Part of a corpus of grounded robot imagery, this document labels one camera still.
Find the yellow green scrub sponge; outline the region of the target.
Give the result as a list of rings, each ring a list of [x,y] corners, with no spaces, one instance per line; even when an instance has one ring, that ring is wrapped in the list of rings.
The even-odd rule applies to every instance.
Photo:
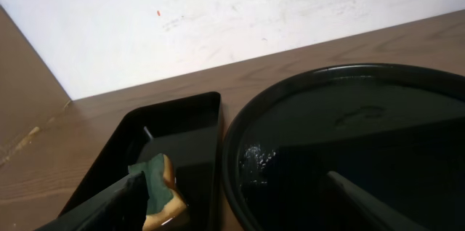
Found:
[[[149,161],[130,165],[128,172],[145,174],[149,199],[144,231],[161,228],[187,210],[186,202],[177,191],[174,168],[167,155],[160,153]]]

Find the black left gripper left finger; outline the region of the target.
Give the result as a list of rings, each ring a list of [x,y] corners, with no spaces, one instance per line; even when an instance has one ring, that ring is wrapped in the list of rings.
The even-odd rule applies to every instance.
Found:
[[[129,174],[36,231],[141,230],[148,199],[145,174]]]

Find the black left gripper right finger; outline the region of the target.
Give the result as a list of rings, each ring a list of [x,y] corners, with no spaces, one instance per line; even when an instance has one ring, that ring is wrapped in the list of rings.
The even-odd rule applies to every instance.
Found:
[[[348,202],[348,212],[357,212],[374,230],[427,230],[341,174],[329,171],[325,177],[342,200]]]

